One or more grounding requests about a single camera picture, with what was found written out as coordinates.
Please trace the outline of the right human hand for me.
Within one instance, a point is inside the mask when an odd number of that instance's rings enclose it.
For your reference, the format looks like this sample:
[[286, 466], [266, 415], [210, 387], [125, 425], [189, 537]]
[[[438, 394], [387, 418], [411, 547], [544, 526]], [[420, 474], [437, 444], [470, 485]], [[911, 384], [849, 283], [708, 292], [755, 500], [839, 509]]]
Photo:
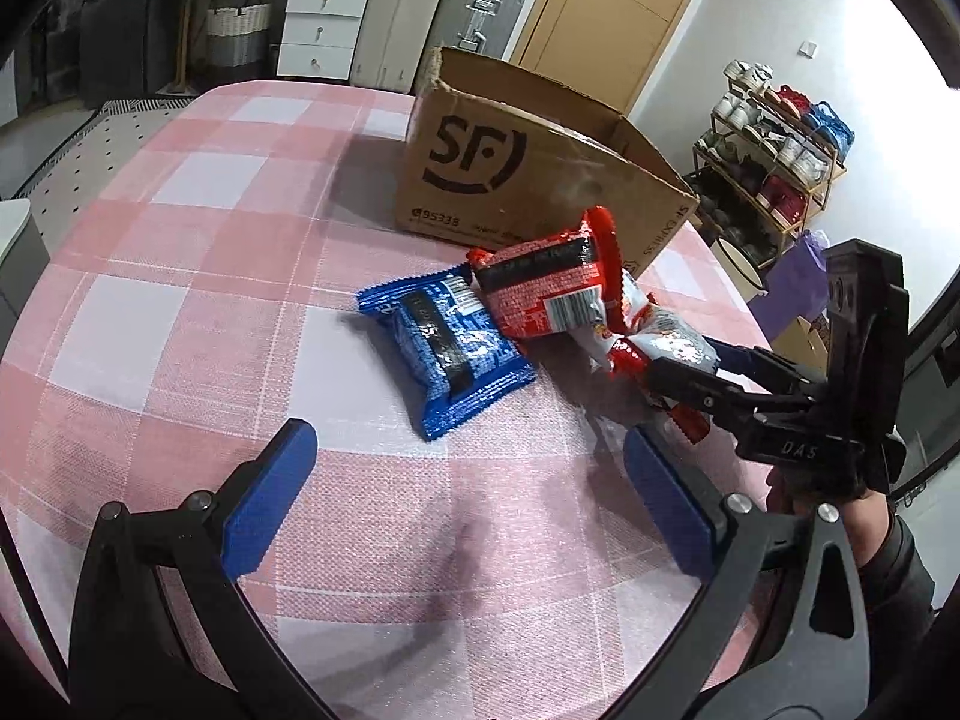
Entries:
[[807, 517], [822, 504], [830, 504], [837, 509], [843, 507], [843, 500], [828, 497], [814, 488], [812, 478], [805, 472], [789, 470], [782, 466], [773, 466], [766, 475], [768, 494], [766, 510], [770, 514], [799, 515]]

